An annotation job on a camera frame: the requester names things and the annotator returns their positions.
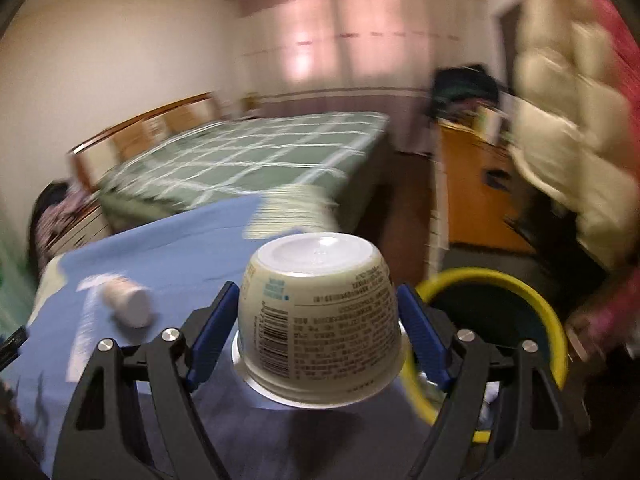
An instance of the wooden bed frame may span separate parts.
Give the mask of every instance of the wooden bed frame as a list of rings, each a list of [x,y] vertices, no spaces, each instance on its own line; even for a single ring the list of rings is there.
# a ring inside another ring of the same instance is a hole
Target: wooden bed frame
[[[181,99],[111,126],[69,151],[72,169],[78,181],[89,192],[97,190],[97,183],[114,166],[181,131],[220,119],[222,110],[213,93],[199,94]],[[123,149],[125,137],[127,145]]]

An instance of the barcode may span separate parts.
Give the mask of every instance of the barcode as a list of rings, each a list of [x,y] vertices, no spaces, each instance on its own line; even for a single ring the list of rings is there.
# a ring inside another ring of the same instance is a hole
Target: barcode
[[[289,313],[262,304],[260,360],[265,370],[289,377]]]

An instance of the yogurt cup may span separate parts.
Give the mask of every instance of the yogurt cup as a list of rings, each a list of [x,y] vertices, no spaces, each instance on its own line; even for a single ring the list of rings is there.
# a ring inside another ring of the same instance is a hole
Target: yogurt cup
[[[148,288],[123,276],[102,285],[102,298],[125,325],[142,328],[151,323],[151,300]]]
[[[388,268],[370,242],[342,233],[278,238],[242,280],[232,357],[258,393],[289,406],[366,399],[399,373],[404,339]]]

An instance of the green plaid bedspread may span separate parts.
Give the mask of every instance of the green plaid bedspread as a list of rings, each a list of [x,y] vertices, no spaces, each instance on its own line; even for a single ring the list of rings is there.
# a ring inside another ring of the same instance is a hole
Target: green plaid bedspread
[[[283,184],[314,184],[333,199],[387,121],[375,112],[332,112],[206,124],[116,166],[100,189],[175,211]]]

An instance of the pink curtain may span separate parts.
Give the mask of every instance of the pink curtain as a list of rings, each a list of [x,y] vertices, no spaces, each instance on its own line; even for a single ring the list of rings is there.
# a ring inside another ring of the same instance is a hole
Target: pink curtain
[[[373,110],[398,150],[430,148],[433,71],[481,62],[465,48],[479,0],[237,0],[245,79],[267,116]]]

